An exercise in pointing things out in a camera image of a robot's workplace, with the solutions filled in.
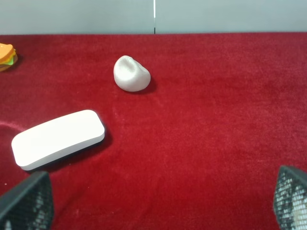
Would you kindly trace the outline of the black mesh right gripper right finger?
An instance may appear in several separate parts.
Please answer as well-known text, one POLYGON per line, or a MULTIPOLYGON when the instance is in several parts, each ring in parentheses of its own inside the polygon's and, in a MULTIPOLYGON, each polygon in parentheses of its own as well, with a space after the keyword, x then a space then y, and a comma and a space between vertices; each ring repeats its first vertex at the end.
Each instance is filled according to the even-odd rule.
POLYGON ((274 191, 273 211, 281 230, 307 228, 307 173, 281 166, 274 191))

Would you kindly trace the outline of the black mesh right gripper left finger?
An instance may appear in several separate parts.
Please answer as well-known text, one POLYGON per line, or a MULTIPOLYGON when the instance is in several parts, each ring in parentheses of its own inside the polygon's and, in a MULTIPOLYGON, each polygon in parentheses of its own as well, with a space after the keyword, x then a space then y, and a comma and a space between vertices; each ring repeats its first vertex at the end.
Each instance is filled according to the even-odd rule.
POLYGON ((0 197, 2 230, 49 230, 54 217, 48 172, 34 172, 0 197))

